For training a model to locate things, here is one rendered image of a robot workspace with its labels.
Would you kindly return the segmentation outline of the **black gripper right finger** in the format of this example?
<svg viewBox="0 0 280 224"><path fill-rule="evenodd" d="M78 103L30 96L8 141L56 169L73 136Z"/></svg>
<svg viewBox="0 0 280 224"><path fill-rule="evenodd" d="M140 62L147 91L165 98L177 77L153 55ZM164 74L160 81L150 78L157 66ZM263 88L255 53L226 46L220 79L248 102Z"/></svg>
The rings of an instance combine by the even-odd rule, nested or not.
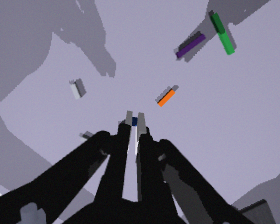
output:
<svg viewBox="0 0 280 224"><path fill-rule="evenodd" d="M230 206L172 142L153 140L144 113L138 113L135 154L138 201L147 200L149 224L181 224L173 196L189 224L254 224Z"/></svg>

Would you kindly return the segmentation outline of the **purple rod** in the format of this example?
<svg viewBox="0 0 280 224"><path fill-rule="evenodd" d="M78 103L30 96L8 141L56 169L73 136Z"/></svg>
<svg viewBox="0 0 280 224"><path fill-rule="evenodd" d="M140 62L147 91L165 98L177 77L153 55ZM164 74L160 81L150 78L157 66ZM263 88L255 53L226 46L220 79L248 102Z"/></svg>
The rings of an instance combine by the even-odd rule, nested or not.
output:
<svg viewBox="0 0 280 224"><path fill-rule="evenodd" d="M192 48L194 48L196 45L198 45L204 39L206 39L205 35L201 34L199 37L197 37L195 40L193 40L191 43L189 43L187 46L185 46L183 49L181 49L175 55L177 56L177 58L182 57L184 54L186 54L188 51L190 51Z"/></svg>

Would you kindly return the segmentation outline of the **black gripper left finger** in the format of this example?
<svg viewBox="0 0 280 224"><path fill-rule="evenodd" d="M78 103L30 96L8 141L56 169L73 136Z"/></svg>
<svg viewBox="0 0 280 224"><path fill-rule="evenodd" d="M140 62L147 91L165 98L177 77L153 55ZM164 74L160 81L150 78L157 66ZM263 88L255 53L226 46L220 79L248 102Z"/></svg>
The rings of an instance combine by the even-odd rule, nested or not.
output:
<svg viewBox="0 0 280 224"><path fill-rule="evenodd" d="M116 135L97 132L30 183L1 195L0 224L53 224L108 155L85 224L119 224L132 115L127 111Z"/></svg>

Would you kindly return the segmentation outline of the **small blue block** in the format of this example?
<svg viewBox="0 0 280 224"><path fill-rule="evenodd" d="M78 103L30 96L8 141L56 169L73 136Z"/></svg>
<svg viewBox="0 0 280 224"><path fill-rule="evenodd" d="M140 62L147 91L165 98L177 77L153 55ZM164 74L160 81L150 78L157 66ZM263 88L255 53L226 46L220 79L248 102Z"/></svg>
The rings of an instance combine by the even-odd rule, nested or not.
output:
<svg viewBox="0 0 280 224"><path fill-rule="evenodd" d="M138 121L137 117L132 117L132 126L137 126L137 121Z"/></svg>

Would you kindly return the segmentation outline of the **orange rod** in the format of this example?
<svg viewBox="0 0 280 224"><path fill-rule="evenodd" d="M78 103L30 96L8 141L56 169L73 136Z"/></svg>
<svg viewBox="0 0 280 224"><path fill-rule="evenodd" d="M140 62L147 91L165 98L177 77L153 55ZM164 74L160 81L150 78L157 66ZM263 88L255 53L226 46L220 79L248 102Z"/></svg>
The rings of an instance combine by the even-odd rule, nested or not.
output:
<svg viewBox="0 0 280 224"><path fill-rule="evenodd" d="M170 89L157 103L159 106L163 106L173 95L175 92Z"/></svg>

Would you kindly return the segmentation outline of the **green rod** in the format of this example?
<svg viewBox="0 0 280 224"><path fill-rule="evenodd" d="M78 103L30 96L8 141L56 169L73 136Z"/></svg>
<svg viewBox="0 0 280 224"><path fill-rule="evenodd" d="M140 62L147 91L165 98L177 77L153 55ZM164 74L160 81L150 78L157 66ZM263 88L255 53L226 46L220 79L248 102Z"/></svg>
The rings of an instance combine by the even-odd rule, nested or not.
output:
<svg viewBox="0 0 280 224"><path fill-rule="evenodd" d="M233 49L233 46L229 40L229 37L223 27L223 24L217 14L217 12L215 14L213 14L211 17L210 17L212 23L213 23L213 26L223 44L223 47L227 53L227 55L231 55L232 53L234 53L234 49Z"/></svg>

